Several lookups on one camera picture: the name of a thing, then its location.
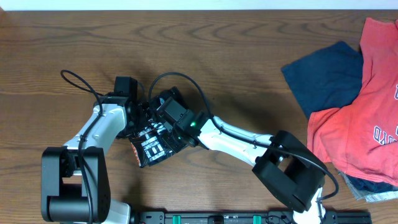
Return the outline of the black orange-patterned jersey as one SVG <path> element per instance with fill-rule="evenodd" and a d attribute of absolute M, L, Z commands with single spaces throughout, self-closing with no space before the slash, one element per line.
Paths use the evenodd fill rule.
<path fill-rule="evenodd" d="M 175 86 L 138 106 L 139 122 L 135 127 L 135 132 L 129 136 L 129 140 L 140 168 L 154 166 L 187 147 L 172 132 L 171 125 L 153 117 L 150 111 L 149 106 L 159 107 L 169 98 L 180 103 L 185 109 L 188 108 Z"/>

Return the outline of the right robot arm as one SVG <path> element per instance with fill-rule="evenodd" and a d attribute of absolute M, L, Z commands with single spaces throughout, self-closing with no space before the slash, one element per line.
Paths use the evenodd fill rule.
<path fill-rule="evenodd" d="M 229 154 L 252 166 L 252 172 L 280 202 L 293 211 L 295 223 L 323 223 L 322 190 L 327 168 L 296 137 L 245 131 L 217 116 L 162 117 L 176 140 Z"/>

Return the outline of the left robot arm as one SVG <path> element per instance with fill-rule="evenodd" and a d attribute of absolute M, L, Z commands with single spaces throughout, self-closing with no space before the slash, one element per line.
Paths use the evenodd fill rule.
<path fill-rule="evenodd" d="M 139 223 L 127 203 L 112 199 L 105 155 L 148 119 L 149 102 L 101 96 L 80 131 L 41 158 L 41 214 L 46 222 Z"/>

